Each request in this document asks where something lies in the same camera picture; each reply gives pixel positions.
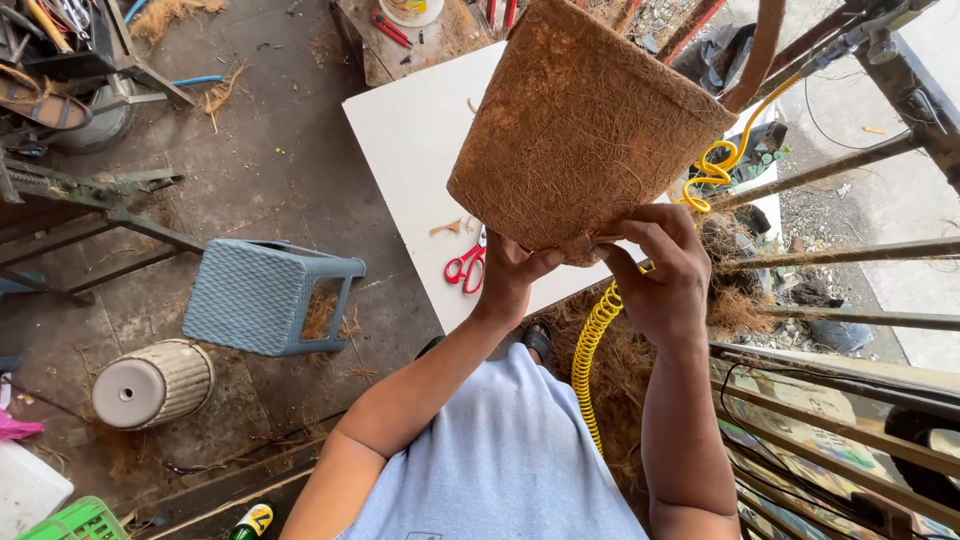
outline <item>blue wire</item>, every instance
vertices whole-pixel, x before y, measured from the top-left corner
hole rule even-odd
[[[207,75],[206,77],[194,77],[193,79],[184,79],[182,81],[174,81],[171,83],[173,86],[190,86],[197,85],[199,83],[219,83],[223,81],[224,78],[220,75]]]
[[[143,5],[149,1],[150,0],[136,0],[136,2],[134,2],[133,5],[130,7],[130,10],[127,12],[127,14],[123,16],[124,24],[130,24],[130,21],[133,20],[133,16],[136,15],[137,12],[139,12],[140,9],[143,8]]]

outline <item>red scissors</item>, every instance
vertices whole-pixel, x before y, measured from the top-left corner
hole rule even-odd
[[[481,225],[480,239],[477,240],[477,245],[470,248],[470,251],[464,253],[463,255],[457,258],[452,258],[450,262],[446,264],[446,268],[444,268],[444,276],[446,276],[446,280],[456,284],[460,282],[460,279],[463,279],[465,294],[473,294],[480,290],[480,285],[483,284],[483,274],[485,269],[483,255],[486,253],[487,227],[485,225]],[[473,274],[473,267],[476,266],[476,262],[478,260],[480,261],[480,280],[477,282],[476,286],[470,288],[470,277]],[[456,273],[452,271],[454,264],[456,264]]]

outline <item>hand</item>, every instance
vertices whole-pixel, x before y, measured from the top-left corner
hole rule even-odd
[[[470,317],[504,331],[519,326],[530,303],[530,285],[560,266],[564,254],[548,249],[528,254],[510,238],[487,227],[487,270],[480,300]]]
[[[613,272],[636,329],[662,352],[683,344],[706,345],[710,259],[686,206],[643,206],[610,232],[639,244],[656,267],[641,274],[623,248],[594,248]]]

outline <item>yellow coiled hose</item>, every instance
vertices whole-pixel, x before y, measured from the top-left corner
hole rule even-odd
[[[708,175],[706,182],[711,184],[730,183],[730,171],[743,157],[743,152],[747,147],[747,139],[750,138],[750,130],[753,128],[756,118],[768,105],[800,80],[801,78],[797,75],[787,79],[760,103],[760,106],[751,114],[750,119],[747,120],[747,125],[743,128],[743,136],[740,137],[739,146],[728,140],[718,140],[700,155],[694,166]],[[707,154],[714,148],[727,148],[730,150],[730,155],[719,163],[711,163],[707,161]],[[687,180],[682,188],[684,196],[674,203],[687,203],[700,212],[710,211],[710,204],[707,201],[690,195],[690,186],[704,181],[704,177]],[[640,268],[640,272],[646,273],[643,268]],[[577,339],[577,348],[573,352],[573,374],[570,378],[570,385],[573,386],[573,392],[577,395],[577,401],[580,403],[580,414],[584,417],[584,422],[587,423],[590,436],[593,438],[593,444],[596,445],[600,455],[603,455],[603,445],[600,444],[600,430],[597,428],[596,417],[593,416],[593,402],[590,400],[590,364],[593,363],[593,354],[597,350],[597,345],[600,344],[600,338],[603,337],[607,325],[622,309],[623,303],[616,290],[616,281],[611,282],[600,301],[590,311],[590,315],[584,323],[584,328],[580,331],[580,338]]]

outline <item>plastic stool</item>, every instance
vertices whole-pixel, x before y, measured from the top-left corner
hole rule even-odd
[[[295,250],[296,255],[284,250]],[[230,240],[206,245],[200,273],[183,315],[183,335],[263,356],[335,353],[353,278],[367,274],[359,258],[340,258],[285,240]],[[310,293],[317,280],[341,278],[327,337],[301,339]]]

